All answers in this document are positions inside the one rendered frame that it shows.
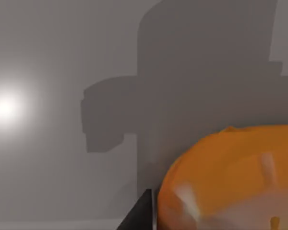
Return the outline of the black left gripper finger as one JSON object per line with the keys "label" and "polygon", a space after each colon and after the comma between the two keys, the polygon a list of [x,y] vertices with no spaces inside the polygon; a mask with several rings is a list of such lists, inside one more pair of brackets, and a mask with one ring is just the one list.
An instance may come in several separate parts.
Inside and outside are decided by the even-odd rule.
{"label": "black left gripper finger", "polygon": [[116,230],[153,230],[153,193],[146,189]]}

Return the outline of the orange bread loaf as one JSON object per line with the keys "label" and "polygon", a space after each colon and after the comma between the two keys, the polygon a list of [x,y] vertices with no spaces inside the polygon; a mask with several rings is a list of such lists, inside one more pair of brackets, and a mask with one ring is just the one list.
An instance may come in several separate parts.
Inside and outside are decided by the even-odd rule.
{"label": "orange bread loaf", "polygon": [[288,230],[288,125],[228,127],[165,175],[161,230]]}

